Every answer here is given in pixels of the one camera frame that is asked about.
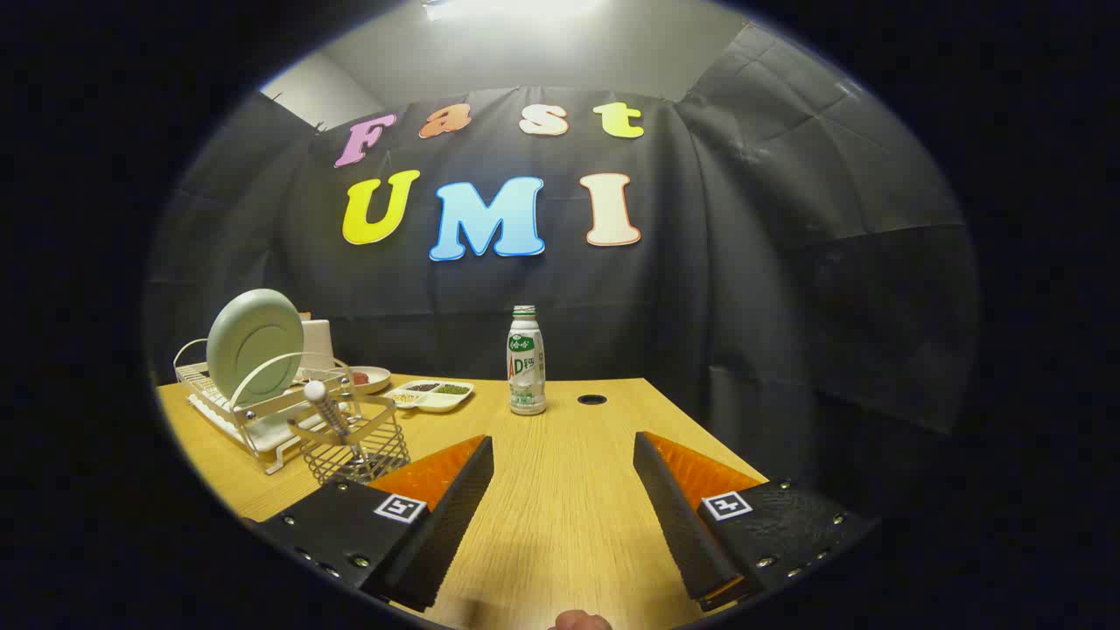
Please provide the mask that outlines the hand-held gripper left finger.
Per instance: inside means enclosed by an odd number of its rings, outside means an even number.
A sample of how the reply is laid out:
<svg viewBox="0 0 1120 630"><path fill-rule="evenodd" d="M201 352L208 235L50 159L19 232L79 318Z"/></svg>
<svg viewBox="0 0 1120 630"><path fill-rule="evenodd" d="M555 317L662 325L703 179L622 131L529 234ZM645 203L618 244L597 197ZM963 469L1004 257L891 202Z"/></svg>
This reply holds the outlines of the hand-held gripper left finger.
<svg viewBox="0 0 1120 630"><path fill-rule="evenodd" d="M423 613L493 475L494 442L477 435L367 484L333 476L248 527L326 578Z"/></svg>

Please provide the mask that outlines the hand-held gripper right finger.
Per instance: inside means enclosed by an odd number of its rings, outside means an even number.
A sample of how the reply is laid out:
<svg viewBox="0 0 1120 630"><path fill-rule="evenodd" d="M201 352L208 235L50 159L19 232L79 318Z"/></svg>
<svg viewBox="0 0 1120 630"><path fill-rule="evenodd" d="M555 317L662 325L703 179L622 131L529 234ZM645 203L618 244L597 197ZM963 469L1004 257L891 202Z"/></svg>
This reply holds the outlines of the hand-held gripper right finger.
<svg viewBox="0 0 1120 630"><path fill-rule="evenodd" d="M633 439L633 469L704 613L803 581L872 529L791 479L763 481L648 430Z"/></svg>

